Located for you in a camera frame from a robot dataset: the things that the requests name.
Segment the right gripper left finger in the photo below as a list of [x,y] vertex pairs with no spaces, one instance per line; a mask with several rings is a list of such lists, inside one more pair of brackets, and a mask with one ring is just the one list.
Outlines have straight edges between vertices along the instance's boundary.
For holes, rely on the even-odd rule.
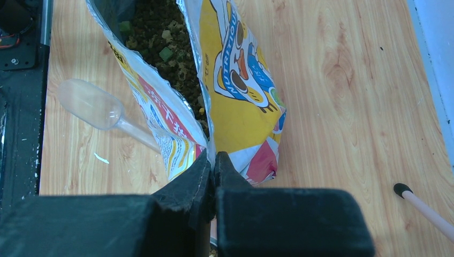
[[153,194],[34,196],[1,221],[1,256],[207,256],[206,151]]

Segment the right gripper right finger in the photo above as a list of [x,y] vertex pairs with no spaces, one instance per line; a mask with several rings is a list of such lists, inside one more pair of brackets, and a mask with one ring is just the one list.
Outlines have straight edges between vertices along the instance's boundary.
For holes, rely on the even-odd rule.
[[331,188],[255,188],[216,155],[219,256],[374,256],[354,197]]

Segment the pet food bag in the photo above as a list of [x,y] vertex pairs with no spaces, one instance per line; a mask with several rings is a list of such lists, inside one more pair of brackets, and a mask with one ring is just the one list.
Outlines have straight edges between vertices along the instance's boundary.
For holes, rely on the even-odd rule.
[[236,171],[255,185],[275,177],[286,108],[263,53],[234,1],[176,1],[189,35],[192,76],[200,89],[209,134],[176,84],[127,46],[119,24],[138,10],[137,1],[88,1],[149,129],[160,146],[169,180],[202,152],[210,163],[226,152]]

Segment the clear plastic scoop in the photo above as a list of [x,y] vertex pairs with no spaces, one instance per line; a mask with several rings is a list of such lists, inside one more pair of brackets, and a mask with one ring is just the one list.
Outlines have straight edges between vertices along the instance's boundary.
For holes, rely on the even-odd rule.
[[152,132],[128,118],[121,101],[110,93],[88,81],[69,79],[59,85],[57,94],[64,109],[92,127],[103,131],[118,129],[160,152]]

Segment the pink music stand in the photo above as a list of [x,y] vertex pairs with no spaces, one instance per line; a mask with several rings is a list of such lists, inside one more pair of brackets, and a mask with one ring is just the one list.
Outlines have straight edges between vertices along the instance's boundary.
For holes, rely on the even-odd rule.
[[393,186],[393,191],[399,197],[410,202],[415,209],[453,243],[453,225],[418,198],[406,184],[396,183]]

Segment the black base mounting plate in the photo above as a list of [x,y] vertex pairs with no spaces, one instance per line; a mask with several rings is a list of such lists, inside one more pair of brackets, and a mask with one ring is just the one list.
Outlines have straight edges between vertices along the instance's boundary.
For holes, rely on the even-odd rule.
[[1,213],[39,193],[53,1],[1,1]]

